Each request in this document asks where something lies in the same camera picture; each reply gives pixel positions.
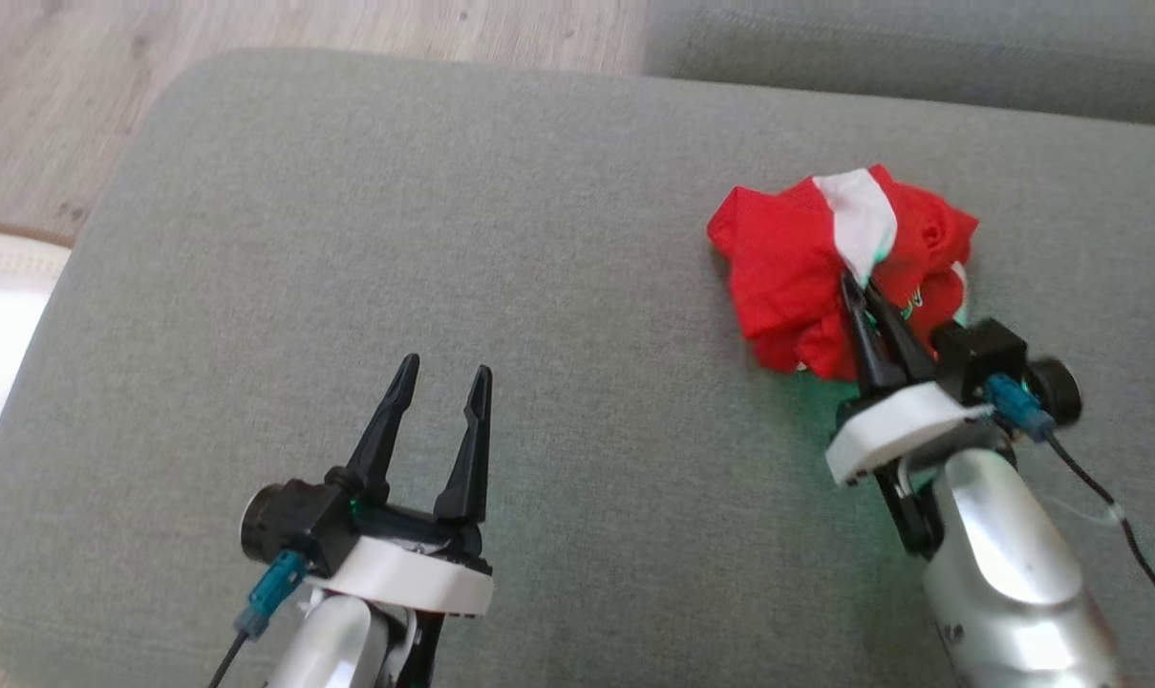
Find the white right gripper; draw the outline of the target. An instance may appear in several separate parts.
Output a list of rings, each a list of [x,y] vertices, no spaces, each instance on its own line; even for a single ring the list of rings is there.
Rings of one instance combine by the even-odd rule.
[[[841,299],[858,392],[891,396],[847,403],[825,464],[839,486],[874,480],[906,552],[931,561],[945,534],[964,539],[971,498],[994,489],[991,410],[966,407],[926,382],[936,377],[934,356],[877,284],[865,293],[854,274],[843,274]],[[894,392],[899,367],[891,360],[909,382],[925,383]]]

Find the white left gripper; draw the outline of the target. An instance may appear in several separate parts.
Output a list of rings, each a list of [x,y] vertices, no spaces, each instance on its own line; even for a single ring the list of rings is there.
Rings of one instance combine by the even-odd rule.
[[[449,480],[427,513],[385,504],[398,425],[419,356],[405,356],[344,466],[327,473],[351,500],[359,539],[330,576],[306,579],[307,687],[429,687],[446,619],[489,613],[494,582],[480,556],[489,502],[493,372],[478,367]]]

